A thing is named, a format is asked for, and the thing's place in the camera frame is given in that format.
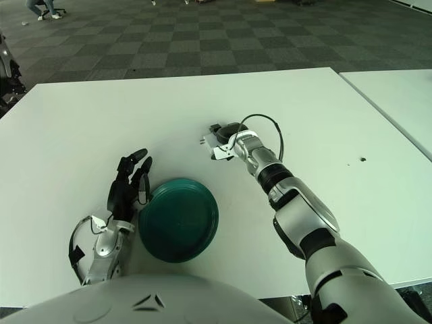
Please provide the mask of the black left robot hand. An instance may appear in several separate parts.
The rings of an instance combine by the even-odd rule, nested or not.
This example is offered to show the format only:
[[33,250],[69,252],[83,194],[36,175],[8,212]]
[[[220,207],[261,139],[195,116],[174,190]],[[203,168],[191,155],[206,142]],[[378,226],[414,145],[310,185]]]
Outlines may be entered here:
[[148,150],[142,148],[120,159],[107,199],[107,210],[114,220],[131,222],[135,204],[143,207],[150,202],[149,172],[153,158],[146,157],[147,154]]

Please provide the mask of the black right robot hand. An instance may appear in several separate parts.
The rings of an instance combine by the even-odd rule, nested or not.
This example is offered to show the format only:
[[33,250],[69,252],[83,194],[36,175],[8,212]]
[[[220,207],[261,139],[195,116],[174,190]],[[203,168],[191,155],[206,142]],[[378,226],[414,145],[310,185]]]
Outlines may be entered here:
[[209,130],[213,135],[215,135],[219,144],[227,144],[231,136],[237,132],[248,130],[248,127],[238,122],[234,122],[225,126],[213,124],[210,126]]

